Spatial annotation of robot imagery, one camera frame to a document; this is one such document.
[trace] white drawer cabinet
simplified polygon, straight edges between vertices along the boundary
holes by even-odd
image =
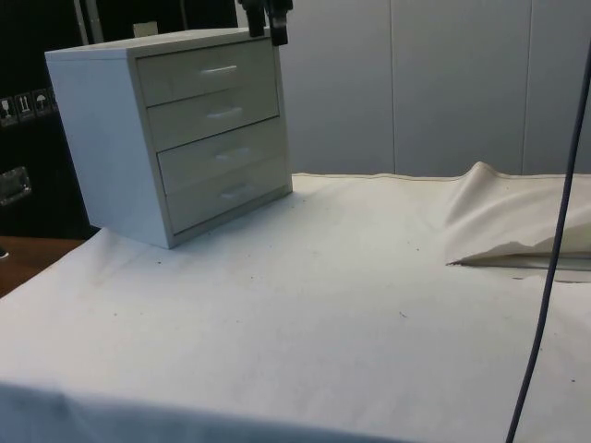
[[[92,224],[173,247],[291,192],[268,36],[191,30],[46,59]]]

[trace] wire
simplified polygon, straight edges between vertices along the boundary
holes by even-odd
[[[571,187],[573,185],[574,163],[576,161],[576,153],[579,147],[579,139],[581,137],[581,129],[583,127],[583,119],[585,118],[585,107],[589,95],[589,82],[591,81],[591,42],[587,51],[587,60],[585,65],[585,75],[583,77],[583,88],[581,90],[581,97],[579,99],[579,108],[577,110],[576,122],[574,125],[573,139],[571,140],[571,150],[569,152],[569,160],[564,177],[564,188],[562,189],[561,209],[558,214],[558,221],[556,223],[556,233],[554,235],[554,244],[552,246],[552,253],[550,255],[550,263],[548,266],[548,274],[546,275],[546,284],[544,286],[544,293],[542,294],[542,304],[539,310],[539,318],[537,320],[536,335],[532,345],[532,351],[529,354],[529,361],[527,362],[527,369],[525,370],[524,381],[519,391],[517,404],[513,412],[513,419],[507,434],[506,443],[513,443],[515,432],[519,425],[519,418],[524,409],[525,397],[529,389],[529,383],[534,374],[536,367],[537,354],[539,353],[539,346],[542,342],[542,335],[544,334],[544,327],[546,326],[546,317],[548,315],[548,308],[550,303],[550,293],[552,292],[552,283],[554,282],[554,274],[556,273],[556,266],[558,264],[559,254],[561,252],[562,234],[564,233],[564,223],[566,221],[566,211],[569,207],[569,199],[571,196]]]

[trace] drawer handle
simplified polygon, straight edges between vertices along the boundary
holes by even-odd
[[[250,154],[250,148],[249,147],[244,147],[244,148],[238,148],[237,150],[228,150],[226,152],[222,152],[220,154],[217,154],[215,156],[215,160],[219,161],[219,162],[227,162],[230,159],[233,159],[235,157],[242,157],[244,155],[249,155]]]
[[[220,197],[225,198],[226,200],[233,200],[254,191],[254,189],[255,187],[253,185],[240,185],[223,191],[222,194],[220,194]]]
[[[228,109],[226,111],[221,111],[220,113],[207,114],[207,118],[231,118],[237,117],[241,114],[242,108],[240,106],[235,106],[234,108]]]
[[[203,69],[201,71],[201,75],[203,76],[218,76],[223,74],[229,74],[235,72],[238,69],[236,65],[224,66],[224,67],[215,67],[214,69]]]

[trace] label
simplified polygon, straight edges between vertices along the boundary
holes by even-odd
[[[12,97],[0,99],[0,127],[18,124],[18,114]]]
[[[54,111],[57,111],[57,101],[55,100],[54,88],[47,88],[47,94],[49,95],[49,101],[52,104]]]
[[[35,113],[38,117],[51,114],[54,111],[47,90],[34,90],[33,103],[35,105]]]
[[[35,118],[35,105],[28,92],[15,95],[15,105],[17,106],[18,120],[21,122]]]

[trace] white fabric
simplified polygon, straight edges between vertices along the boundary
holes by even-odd
[[[503,441],[543,279],[445,265],[472,178],[296,176],[171,251],[101,231],[0,300],[0,441]],[[518,441],[588,440],[590,334],[556,283]]]
[[[563,176],[509,176],[478,163],[441,202],[447,260],[549,253],[563,183]],[[561,252],[591,254],[588,175],[573,179]]]

